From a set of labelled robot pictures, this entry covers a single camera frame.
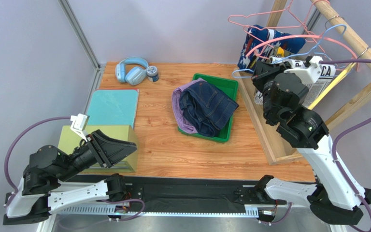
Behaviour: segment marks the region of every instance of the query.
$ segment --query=teal mat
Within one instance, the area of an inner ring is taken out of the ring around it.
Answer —
[[[88,106],[88,125],[131,125],[134,128],[138,96],[137,89],[96,90]]]

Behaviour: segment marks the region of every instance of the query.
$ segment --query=wooden table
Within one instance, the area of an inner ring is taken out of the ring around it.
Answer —
[[[160,79],[133,87],[115,78],[118,62],[108,62],[100,89],[140,90],[134,131],[140,140],[136,173],[124,175],[258,180],[265,174],[290,181],[314,181],[307,161],[269,166],[241,94],[231,137],[221,144],[177,131],[171,106],[173,90],[190,82],[195,73],[232,79],[231,64],[151,63]]]

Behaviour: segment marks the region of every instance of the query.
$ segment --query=green tray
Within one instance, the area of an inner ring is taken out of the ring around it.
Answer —
[[[196,73],[194,74],[193,80],[197,80],[199,78],[204,79],[210,84],[215,85],[217,88],[222,90],[227,96],[229,96],[231,99],[236,100],[237,98],[237,91],[238,91],[238,82],[235,80],[229,80],[224,78],[219,78],[215,76],[207,76],[203,74]],[[216,141],[219,143],[225,143],[230,139],[230,133],[231,133],[231,124],[233,122],[233,115],[231,115],[230,119],[228,120],[226,126],[220,131],[220,133],[216,137],[206,137],[202,136],[201,134],[189,134],[184,132],[182,129],[177,127],[178,131],[181,134],[194,136],[201,139],[207,139],[211,141]]]

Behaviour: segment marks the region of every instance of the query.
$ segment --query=dark blue denim jeans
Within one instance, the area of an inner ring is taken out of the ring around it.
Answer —
[[[197,82],[180,96],[180,109],[199,134],[214,137],[225,127],[238,104],[207,82]]]

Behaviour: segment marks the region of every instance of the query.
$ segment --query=wooden clothes rack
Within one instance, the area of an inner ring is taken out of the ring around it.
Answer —
[[[273,11],[284,9],[287,0],[275,0],[272,7]],[[339,14],[325,1],[318,1],[315,7],[320,11],[324,17],[329,20],[331,25],[345,24],[347,30],[343,38],[356,52],[356,54],[363,54],[361,58],[371,59],[371,48],[362,40],[362,38],[347,24],[347,22],[339,17]],[[276,27],[280,20],[282,12],[272,13],[268,19],[267,27]],[[343,28],[337,27],[337,32],[342,33]],[[267,125],[263,117],[263,106],[255,104],[254,95],[256,92],[250,78],[237,78],[239,82],[239,90],[243,96],[244,103],[250,115],[251,121],[257,131],[258,137],[264,149],[267,161],[270,165],[287,163],[302,159],[303,156],[293,149],[288,142],[283,140],[279,133],[275,131],[275,127]],[[371,83],[364,87],[358,94],[356,94],[348,103],[343,105],[336,113],[326,120],[328,129],[342,123],[346,118],[352,115],[355,111],[360,109],[363,105],[371,100]]]

